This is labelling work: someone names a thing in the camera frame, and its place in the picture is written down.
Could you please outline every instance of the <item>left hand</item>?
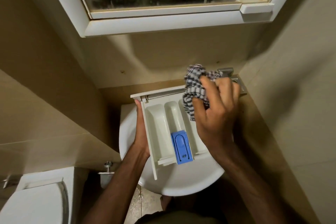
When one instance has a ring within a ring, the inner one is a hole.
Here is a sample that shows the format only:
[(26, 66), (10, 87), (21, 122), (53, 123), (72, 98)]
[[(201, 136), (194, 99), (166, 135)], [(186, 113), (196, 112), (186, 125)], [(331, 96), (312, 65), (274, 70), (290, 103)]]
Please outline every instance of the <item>left hand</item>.
[(138, 100), (135, 100), (136, 104), (136, 132), (135, 132), (135, 139), (134, 145), (138, 147), (140, 150), (146, 154), (146, 156), (150, 156), (148, 141), (147, 141), (147, 134), (145, 128), (145, 120), (144, 115), (142, 113), (141, 103)]

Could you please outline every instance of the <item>forearm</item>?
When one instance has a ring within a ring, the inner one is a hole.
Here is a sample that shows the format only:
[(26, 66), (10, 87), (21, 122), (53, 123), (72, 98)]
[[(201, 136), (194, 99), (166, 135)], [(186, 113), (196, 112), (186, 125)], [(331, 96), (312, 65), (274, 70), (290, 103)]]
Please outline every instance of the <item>forearm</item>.
[(223, 150), (216, 149), (213, 156), (232, 180), (256, 223), (286, 223), (280, 202), (270, 186), (253, 170), (234, 143)]
[(122, 224), (149, 155), (133, 144), (82, 224)]

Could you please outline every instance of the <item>wall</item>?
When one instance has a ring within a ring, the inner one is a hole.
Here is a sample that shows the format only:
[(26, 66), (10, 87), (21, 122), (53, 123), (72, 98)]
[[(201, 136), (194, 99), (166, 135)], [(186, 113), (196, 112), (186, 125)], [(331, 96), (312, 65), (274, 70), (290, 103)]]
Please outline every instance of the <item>wall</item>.
[(120, 156), (0, 70), (0, 177), (63, 167), (104, 169)]
[(107, 145), (107, 105), (31, 0), (0, 0), (0, 69)]
[(335, 8), (288, 0), (240, 72), (323, 224), (336, 222)]
[(80, 38), (58, 0), (33, 0), (97, 88), (182, 79), (190, 64), (239, 72), (263, 24)]

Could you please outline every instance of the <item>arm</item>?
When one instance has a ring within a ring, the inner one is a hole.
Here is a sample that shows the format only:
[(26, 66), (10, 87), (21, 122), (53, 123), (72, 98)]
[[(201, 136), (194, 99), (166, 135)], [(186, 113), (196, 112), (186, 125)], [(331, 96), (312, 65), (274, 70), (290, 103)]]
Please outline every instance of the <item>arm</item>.
[(107, 188), (90, 209), (82, 224), (123, 224), (149, 149), (141, 104), (136, 100), (137, 121), (134, 143)]
[(232, 141), (240, 86), (229, 78), (211, 82), (201, 77), (210, 108), (193, 98), (197, 132), (212, 157), (223, 167), (240, 193), (256, 223), (287, 223), (278, 199), (270, 186), (253, 170)]

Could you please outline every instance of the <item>right hand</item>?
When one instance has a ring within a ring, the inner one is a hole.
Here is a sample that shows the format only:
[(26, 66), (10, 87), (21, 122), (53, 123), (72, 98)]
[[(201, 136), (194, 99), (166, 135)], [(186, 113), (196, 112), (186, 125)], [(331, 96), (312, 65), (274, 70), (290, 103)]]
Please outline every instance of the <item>right hand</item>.
[(225, 147), (232, 143), (232, 128), (238, 113), (240, 86), (230, 78), (218, 78), (212, 82), (209, 78), (201, 76), (199, 80), (206, 90), (210, 108), (205, 110), (203, 100), (192, 99), (196, 128), (199, 137), (213, 154), (217, 150), (225, 150)]

